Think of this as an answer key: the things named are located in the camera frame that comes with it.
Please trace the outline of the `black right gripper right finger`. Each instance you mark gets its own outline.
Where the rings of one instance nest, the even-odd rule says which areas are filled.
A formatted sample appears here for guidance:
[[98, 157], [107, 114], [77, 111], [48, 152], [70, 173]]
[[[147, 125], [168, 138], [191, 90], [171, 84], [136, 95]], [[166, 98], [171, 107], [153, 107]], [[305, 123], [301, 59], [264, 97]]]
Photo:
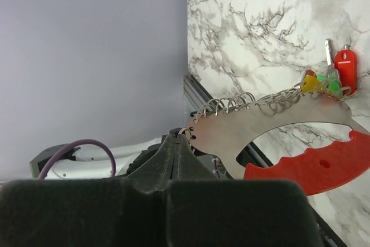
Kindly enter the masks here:
[[202, 182], [219, 179], [192, 153], [185, 136], [177, 136], [172, 167], [172, 182]]

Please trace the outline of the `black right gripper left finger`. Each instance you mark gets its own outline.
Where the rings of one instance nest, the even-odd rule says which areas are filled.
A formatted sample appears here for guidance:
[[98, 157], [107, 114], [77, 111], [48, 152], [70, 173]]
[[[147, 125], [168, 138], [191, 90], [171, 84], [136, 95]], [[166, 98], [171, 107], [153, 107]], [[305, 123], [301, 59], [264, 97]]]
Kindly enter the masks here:
[[175, 134], [168, 134], [157, 152], [127, 176], [134, 188], [144, 193], [165, 190], [172, 173], [175, 145]]

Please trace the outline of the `steel key organizer red handle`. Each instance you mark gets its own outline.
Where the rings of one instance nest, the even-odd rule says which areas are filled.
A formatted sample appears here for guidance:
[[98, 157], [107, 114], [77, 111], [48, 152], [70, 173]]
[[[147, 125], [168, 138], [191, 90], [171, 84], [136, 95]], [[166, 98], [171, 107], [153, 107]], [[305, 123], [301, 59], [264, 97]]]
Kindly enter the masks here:
[[244, 128], [246, 143], [255, 143], [273, 164], [247, 165], [242, 178], [292, 180], [311, 196], [345, 185], [369, 169], [369, 124], [361, 125], [343, 101], [321, 93], [257, 101], [245, 93], [222, 100], [208, 96], [196, 114], [203, 119], [223, 116], [237, 124], [239, 134]]

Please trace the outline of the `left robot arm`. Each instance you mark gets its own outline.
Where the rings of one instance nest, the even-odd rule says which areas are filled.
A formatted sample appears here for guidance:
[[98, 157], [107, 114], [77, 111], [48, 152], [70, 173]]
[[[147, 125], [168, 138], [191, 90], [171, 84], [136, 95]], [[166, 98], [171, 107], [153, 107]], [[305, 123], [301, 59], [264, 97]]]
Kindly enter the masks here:
[[[126, 174], [129, 166], [138, 157], [147, 152], [156, 152], [165, 139], [165, 135], [136, 145], [111, 148], [116, 162], [116, 175]], [[64, 147], [55, 145], [41, 151], [29, 162], [31, 175], [37, 178], [50, 158]], [[61, 156], [53, 164], [46, 179], [97, 179], [111, 175], [110, 158], [99, 147], [78, 146]]]

